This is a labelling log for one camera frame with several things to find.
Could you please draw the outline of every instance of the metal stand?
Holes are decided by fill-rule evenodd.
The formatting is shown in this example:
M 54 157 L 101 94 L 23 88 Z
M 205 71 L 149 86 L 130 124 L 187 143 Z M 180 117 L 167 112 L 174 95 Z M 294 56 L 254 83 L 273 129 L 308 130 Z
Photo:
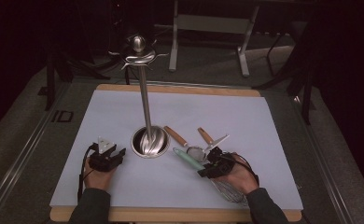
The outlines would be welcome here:
M 139 86 L 141 89 L 142 105 L 144 108 L 146 127 L 137 130 L 132 137 L 133 151 L 143 158 L 156 158 L 162 155 L 170 144 L 168 133 L 159 126 L 150 122 L 149 102 L 147 97 L 147 76 L 145 67 L 156 60 L 160 55 L 152 47 L 147 47 L 142 36 L 136 36 L 132 45 L 120 55 L 128 65 L 137 66 L 139 71 Z
M 251 37 L 251 34 L 252 34 L 252 29 L 254 28 L 254 25 L 255 25 L 255 20 L 258 15 L 258 11 L 259 11 L 259 6 L 255 6 L 255 9 L 252 12 L 251 18 L 249 19 L 248 26 L 246 27 L 245 39 L 244 39 L 243 45 L 241 47 L 237 48 L 237 54 L 238 54 L 241 73 L 242 73 L 243 77 L 249 76 L 249 70 L 248 70 L 248 64 L 246 63 L 245 51 L 246 51 L 246 47 L 248 46 L 249 38 Z

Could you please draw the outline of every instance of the table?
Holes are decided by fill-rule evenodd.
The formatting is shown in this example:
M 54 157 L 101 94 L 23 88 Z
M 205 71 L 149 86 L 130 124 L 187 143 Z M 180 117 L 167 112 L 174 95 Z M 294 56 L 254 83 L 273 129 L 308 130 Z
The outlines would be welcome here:
M 99 91 L 139 91 L 137 86 L 116 86 L 116 85 L 100 85 L 97 90 Z M 161 93 L 178 93 L 178 94 L 195 94 L 195 97 L 201 95 L 210 96 L 238 96 L 238 97 L 260 97 L 257 91 L 252 90 L 236 90 L 236 89 L 208 89 L 208 88 L 187 88 L 187 87 L 158 87 L 158 86 L 148 86 L 149 92 L 161 92 Z M 87 122 L 85 122 L 86 117 L 82 122 L 79 133 L 77 136 L 81 135 L 81 130 L 84 129 Z M 141 162 L 149 162 L 152 159 L 141 159 Z M 251 162 L 253 167 L 256 167 L 254 161 Z M 120 166 L 123 169 L 128 166 L 127 161 Z M 266 185 L 266 178 L 261 181 Z M 52 206 L 50 217 L 55 221 L 66 221 L 70 217 L 74 206 Z M 300 209 L 283 209 L 290 221 L 297 221 L 301 219 Z M 145 221 L 145 222 L 243 222 L 249 221 L 250 216 L 246 209 L 209 209 L 209 208 L 187 208 L 187 207 L 173 207 L 173 208 L 153 208 L 153 207 L 112 207 L 110 209 L 110 220 L 112 221 Z

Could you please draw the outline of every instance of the floor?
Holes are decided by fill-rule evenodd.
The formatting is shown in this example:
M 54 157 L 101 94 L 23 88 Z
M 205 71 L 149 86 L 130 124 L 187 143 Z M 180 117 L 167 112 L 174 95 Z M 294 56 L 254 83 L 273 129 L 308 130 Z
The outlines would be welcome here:
M 177 70 L 170 73 L 168 57 L 160 57 L 150 65 L 152 70 L 147 70 L 148 84 L 249 89 L 272 78 L 264 60 L 270 40 L 265 35 L 252 38 L 246 52 L 250 77 L 240 75 L 234 42 L 181 40 Z M 159 38 L 158 53 L 168 53 L 170 47 L 169 39 Z M 274 70 L 282 66 L 292 49 L 284 44 L 273 51 Z M 96 60 L 101 63 L 107 58 Z M 92 91 L 99 83 L 124 84 L 120 68 L 101 71 L 111 77 L 108 81 L 75 70 L 72 83 L 57 81 L 57 101 L 49 111 L 44 110 L 46 97 L 37 94 L 46 86 L 46 68 L 33 76 L 0 122 L 0 223 L 53 223 L 49 200 Z M 129 74 L 136 84 L 136 71 Z M 311 125 L 307 126 L 300 117 L 299 102 L 285 93 L 287 84 L 286 80 L 261 94 L 272 110 L 303 201 L 304 217 L 297 223 L 363 224 L 364 181 L 320 93 L 313 90 Z M 74 118 L 56 122 L 57 111 L 73 111 Z

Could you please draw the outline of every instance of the metal utensil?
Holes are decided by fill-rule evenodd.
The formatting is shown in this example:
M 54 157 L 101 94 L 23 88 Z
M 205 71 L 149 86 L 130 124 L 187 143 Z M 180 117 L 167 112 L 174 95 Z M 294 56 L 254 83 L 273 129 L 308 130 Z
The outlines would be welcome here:
M 149 142 L 147 127 L 143 127 L 135 132 L 132 137 L 131 145 L 136 155 L 142 158 L 156 158 L 164 154 L 170 145 L 170 136 L 159 126 L 151 126 L 155 135 L 152 142 Z
M 213 148 L 216 148 L 221 142 L 223 142 L 226 138 L 229 137 L 229 135 L 226 134 L 225 136 L 214 141 L 212 137 L 203 128 L 200 127 L 197 130 L 203 137 L 204 141 L 208 144 L 208 147 L 204 150 L 205 153 Z
M 164 130 L 168 132 L 182 147 L 187 147 L 186 152 L 196 161 L 203 161 L 205 155 L 203 155 L 204 149 L 202 147 L 191 146 L 183 137 L 176 133 L 168 126 L 164 127 Z
M 196 160 L 194 160 L 190 155 L 185 153 L 179 148 L 174 147 L 174 153 L 179 156 L 182 160 L 186 161 L 188 164 L 190 164 L 191 167 L 193 167 L 195 170 L 199 171 L 204 169 L 205 167 L 202 166 L 200 163 L 198 163 Z M 248 202 L 246 200 L 246 196 L 236 190 L 233 186 L 231 186 L 227 182 L 222 181 L 214 181 L 210 179 L 211 183 L 214 185 L 214 187 L 217 189 L 217 191 L 220 193 L 220 195 L 228 202 L 231 203 L 239 203 L 242 206 L 247 206 Z
M 169 138 L 165 130 L 161 127 L 152 126 L 150 122 L 145 67 L 149 63 L 152 63 L 157 56 L 156 50 L 152 47 L 147 47 L 145 39 L 139 35 L 135 36 L 132 45 L 121 53 L 121 57 L 125 62 L 123 68 L 127 65 L 133 65 L 137 66 L 139 71 L 139 87 L 141 90 L 146 127 L 135 132 L 132 138 L 132 147 L 138 156 L 144 158 L 160 156 L 162 154 L 161 152 L 164 152 L 169 145 Z

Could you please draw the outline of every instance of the sleeve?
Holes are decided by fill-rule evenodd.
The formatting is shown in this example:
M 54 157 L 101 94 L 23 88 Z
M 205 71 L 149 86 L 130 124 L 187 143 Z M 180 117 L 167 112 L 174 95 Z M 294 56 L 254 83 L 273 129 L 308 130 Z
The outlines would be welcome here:
M 110 194 L 101 189 L 85 189 L 74 209 L 70 224 L 108 224 Z
M 289 223 L 281 208 L 273 202 L 266 189 L 255 189 L 246 195 L 251 216 L 258 224 Z

